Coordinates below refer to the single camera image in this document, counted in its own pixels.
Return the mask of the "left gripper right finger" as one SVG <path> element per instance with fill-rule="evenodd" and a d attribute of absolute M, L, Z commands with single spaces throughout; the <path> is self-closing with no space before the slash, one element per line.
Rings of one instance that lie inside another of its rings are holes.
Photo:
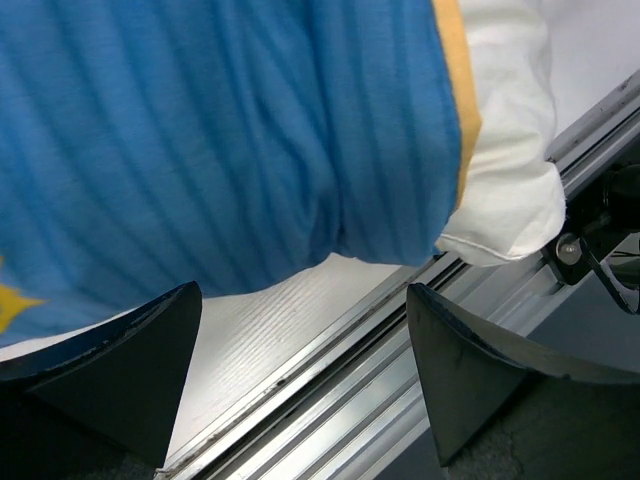
<path fill-rule="evenodd" d="M 549 349 L 424 284 L 406 310 L 441 467 L 638 467 L 637 373 Z"/>

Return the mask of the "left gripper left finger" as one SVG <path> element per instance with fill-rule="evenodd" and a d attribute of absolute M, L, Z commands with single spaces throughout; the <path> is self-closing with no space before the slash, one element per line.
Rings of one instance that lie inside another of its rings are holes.
<path fill-rule="evenodd" d="M 202 311 L 190 282 L 1 364 L 4 479 L 151 479 L 163 466 Z"/>

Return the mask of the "white pillow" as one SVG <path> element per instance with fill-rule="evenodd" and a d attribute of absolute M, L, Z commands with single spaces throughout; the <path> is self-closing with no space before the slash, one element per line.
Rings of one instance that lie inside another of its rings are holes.
<path fill-rule="evenodd" d="M 459 203 L 440 249 L 488 267 L 561 230 L 565 194 L 546 158 L 556 127 L 549 32 L 536 1 L 437 1 L 463 132 Z"/>

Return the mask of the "blue Pikachu pillowcase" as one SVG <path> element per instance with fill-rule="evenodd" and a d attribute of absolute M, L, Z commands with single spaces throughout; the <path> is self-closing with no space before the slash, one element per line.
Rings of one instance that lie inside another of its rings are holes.
<path fill-rule="evenodd" d="M 420 266 L 474 107 L 456 1 L 5 1 L 1 342 Z"/>

